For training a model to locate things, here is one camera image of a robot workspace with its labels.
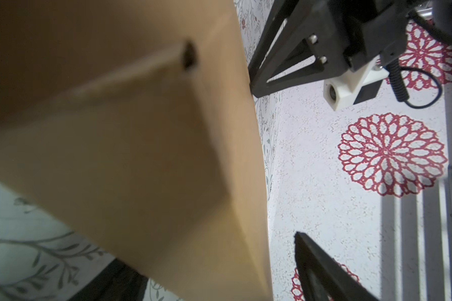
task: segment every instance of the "black cable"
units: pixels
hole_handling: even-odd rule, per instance
[[[452,45],[452,34],[442,31],[434,25],[430,24],[424,18],[422,18],[416,10],[410,11],[408,16],[440,43]]]
[[[405,103],[413,109],[428,108],[436,103],[442,96],[442,84],[440,83],[439,79],[430,72],[427,72],[420,68],[400,66],[398,59],[395,59],[391,63],[386,65],[385,69],[388,71],[388,79],[390,80],[390,85],[392,87],[393,93],[395,94],[395,98],[397,98],[399,102]],[[426,105],[412,105],[408,101],[410,99],[410,95],[408,94],[407,87],[405,87],[404,78],[402,77],[402,71],[420,72],[431,78],[437,85],[437,89],[439,91],[434,100]]]
[[[420,73],[427,75],[435,82],[435,84],[437,85],[437,89],[439,90],[439,92],[437,93],[437,96],[435,96],[434,100],[432,100],[430,103],[428,103],[426,105],[412,105],[408,101],[408,99],[404,100],[404,103],[406,105],[410,106],[412,109],[425,109],[425,108],[432,106],[434,103],[436,103],[440,99],[440,97],[442,96],[442,92],[443,92],[442,84],[440,83],[439,79],[435,75],[431,74],[430,72],[425,71],[424,69],[415,68],[415,67],[401,66],[400,69],[402,71],[410,71],[410,72],[414,71],[414,72],[420,72]]]
[[[407,87],[405,87],[399,59],[390,62],[385,66],[385,69],[388,71],[388,79],[390,80],[390,86],[395,94],[395,98],[399,102],[406,102],[410,98],[410,95],[408,94]]]

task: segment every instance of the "black metal bracket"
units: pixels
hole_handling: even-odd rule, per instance
[[[307,301],[378,301],[305,233],[295,235],[295,261]]]
[[[275,0],[248,66],[251,92],[261,97],[355,72],[377,55],[389,63],[405,51],[406,1]],[[311,56],[312,64],[272,79]]]

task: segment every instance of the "cardboard box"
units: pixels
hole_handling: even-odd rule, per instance
[[[229,0],[0,2],[0,180],[186,300],[272,300]]]

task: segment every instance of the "black plastic part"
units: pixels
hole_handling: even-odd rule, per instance
[[[365,85],[360,89],[357,98],[355,99],[354,105],[373,99],[376,97],[383,80],[375,81],[371,84]]]
[[[295,261],[308,301],[378,301],[305,233],[295,234]]]
[[[389,72],[388,79],[390,80],[390,85],[392,86],[393,93],[395,94],[397,100],[399,102],[409,100],[410,95],[405,87],[399,60],[395,59],[393,62],[385,66],[385,69]]]
[[[343,27],[340,0],[275,0],[248,66],[251,91],[265,96],[289,87],[342,75],[349,66],[343,57],[348,36]],[[271,46],[283,21],[286,25]],[[316,35],[318,41],[308,39]],[[279,79],[271,77],[314,56],[314,63]],[[326,63],[320,57],[326,57]]]
[[[142,301],[147,277],[115,259],[69,301]]]
[[[406,48],[406,1],[275,0],[248,66],[251,92],[261,97],[355,72],[377,55],[391,62]],[[312,64],[271,80],[311,56]]]

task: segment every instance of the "red flower pattern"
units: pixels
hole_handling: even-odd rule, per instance
[[[432,187],[447,162],[444,145],[422,122],[393,114],[360,118],[338,145],[352,181],[381,196],[417,194]]]
[[[435,75],[442,84],[452,82],[452,47],[434,40],[415,23],[407,25],[407,49],[399,57],[400,65],[424,69]],[[403,72],[405,86],[415,90],[436,88],[425,74]]]
[[[360,283],[360,278],[358,278],[357,275],[353,274],[350,269],[347,268],[346,265],[344,264],[338,264],[340,267],[343,268],[343,270],[345,272],[347,272],[352,278],[353,280],[357,281],[358,283]],[[301,282],[300,282],[300,275],[298,274],[298,269],[295,268],[295,275],[293,276],[293,278],[291,278],[291,282],[293,284],[293,288],[291,289],[291,293],[293,294],[293,298],[295,301],[305,301],[305,297],[303,296],[303,290],[301,289]]]

